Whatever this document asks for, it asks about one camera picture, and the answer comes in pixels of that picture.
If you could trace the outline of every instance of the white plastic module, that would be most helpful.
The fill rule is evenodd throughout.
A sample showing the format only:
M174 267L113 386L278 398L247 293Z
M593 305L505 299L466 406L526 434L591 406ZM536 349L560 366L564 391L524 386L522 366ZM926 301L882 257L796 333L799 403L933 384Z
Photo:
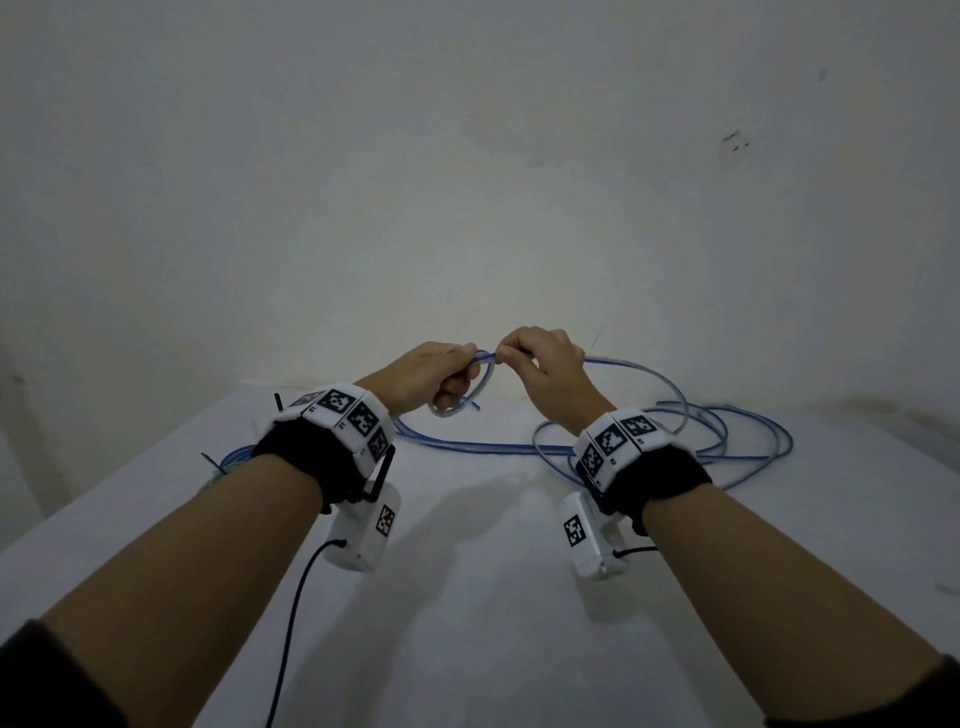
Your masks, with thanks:
M605 516L587 492L579 491L560 502L560 519L570 544L570 558L580 576L599 581L627 570L627 565L613 555L614 550L626 548L619 527L621 514Z
M399 510L400 493L390 482L384 482L376 503L340 503L329 538L344 539L347 545L324 549L324 559L341 569L373 571L383 558Z

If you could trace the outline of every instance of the black cable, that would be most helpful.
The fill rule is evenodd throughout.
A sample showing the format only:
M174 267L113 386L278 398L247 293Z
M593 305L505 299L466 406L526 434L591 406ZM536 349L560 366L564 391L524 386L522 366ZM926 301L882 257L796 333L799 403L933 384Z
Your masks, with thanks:
M297 604L300 603L300 592L303 591L303 584L306 583L306 575L310 572L310 567L313 566L313 562L315 562L317 557L320 556L321 551L328 546L338 546L339 548L343 548L346 545L347 541L344 539L333 539L332 541L327 541L323 546L313 552L313 556L311 556L310 560L306 563L306 568L303 570L303 576L300 577L300 583L297 586L297 594L294 596L294 606L290 610L290 621L287 623L287 639L283 643L283 657L280 659L280 674L276 677L274 702L270 706L270 715L267 717L267 728L270 728L270 726L274 724L276 704L280 700L280 688L283 686L283 673L287 671L287 657L290 654L290 638L293 637L294 634L294 619L297 616Z
M622 551L614 551L613 555L621 559L628 553L640 553L642 551L659 551L656 546L637 546L636 548L624 548Z

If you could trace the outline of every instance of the black sleeve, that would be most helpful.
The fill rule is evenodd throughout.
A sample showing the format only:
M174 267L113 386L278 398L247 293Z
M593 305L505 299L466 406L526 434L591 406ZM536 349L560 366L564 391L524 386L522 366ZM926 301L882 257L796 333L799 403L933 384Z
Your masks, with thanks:
M877 728L888 725L960 725L960 664L947 656L943 663L899 700L858 716L801 723L767 718L769 728Z
M0 725L126 728L127 719L38 621L0 647Z

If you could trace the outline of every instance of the black wristband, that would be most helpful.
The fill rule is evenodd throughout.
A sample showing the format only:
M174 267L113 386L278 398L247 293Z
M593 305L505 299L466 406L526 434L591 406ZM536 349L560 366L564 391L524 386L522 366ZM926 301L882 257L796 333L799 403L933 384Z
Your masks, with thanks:
M643 526L643 508L648 501L679 496L698 485L713 482L692 454L675 445L644 452L617 474L604 494L592 486L592 480L579 461L577 473L600 511L607 515L622 513L628 516L634 522L634 532L640 536L649 536Z
M251 457L277 455L310 475L324 492L324 509L363 490L367 478L357 470L353 454L328 429L298 418L276 423L256 444Z

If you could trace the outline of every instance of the hand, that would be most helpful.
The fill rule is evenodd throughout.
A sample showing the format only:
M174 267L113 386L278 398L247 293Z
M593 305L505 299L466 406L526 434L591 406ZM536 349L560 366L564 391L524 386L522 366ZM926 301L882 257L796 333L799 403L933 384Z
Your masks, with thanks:
M520 348L532 352L537 364ZM562 328L521 327L496 348L496 363L517 373L543 416L576 436L604 412L616 409L593 386L584 371L585 358Z
M455 407L480 374L479 364L468 369L476 353L476 344L428 341L356 385L373 392L394 419L431 400L439 409Z

